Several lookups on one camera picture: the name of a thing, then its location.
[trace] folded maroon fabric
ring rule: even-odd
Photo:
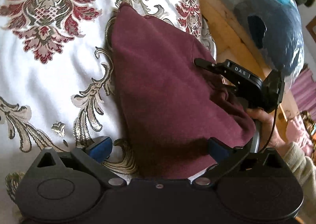
[[[112,48],[116,90],[143,176],[188,178],[215,163],[208,138],[234,147],[253,136],[253,121],[221,77],[194,65],[196,57],[215,62],[194,36],[122,4]]]

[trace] black cable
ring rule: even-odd
[[[277,109],[278,109],[279,105],[276,107],[275,111],[274,111],[274,118],[273,118],[273,125],[272,125],[272,130],[271,130],[271,134],[270,134],[270,137],[268,139],[268,141],[266,142],[266,144],[264,145],[264,147],[259,151],[259,153],[261,153],[262,151],[264,151],[267,146],[269,145],[270,141],[271,141],[271,138],[272,138],[272,135],[274,133],[274,128],[276,126],[276,121],[277,121]]]

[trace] beige sleeve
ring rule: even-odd
[[[295,143],[290,144],[290,149],[283,157],[294,176],[300,183],[304,202],[298,216],[305,224],[316,223],[316,166],[312,159],[305,156],[303,150]]]

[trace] white patterned fabric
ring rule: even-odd
[[[70,151],[109,136],[103,164],[126,179],[136,174],[111,75],[121,2],[194,35],[216,58],[198,0],[0,0],[0,223],[18,222],[6,189],[14,200],[15,178],[44,147]]]

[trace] transparent plastic wrap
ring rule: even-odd
[[[221,0],[290,88],[304,64],[301,17],[294,0]]]

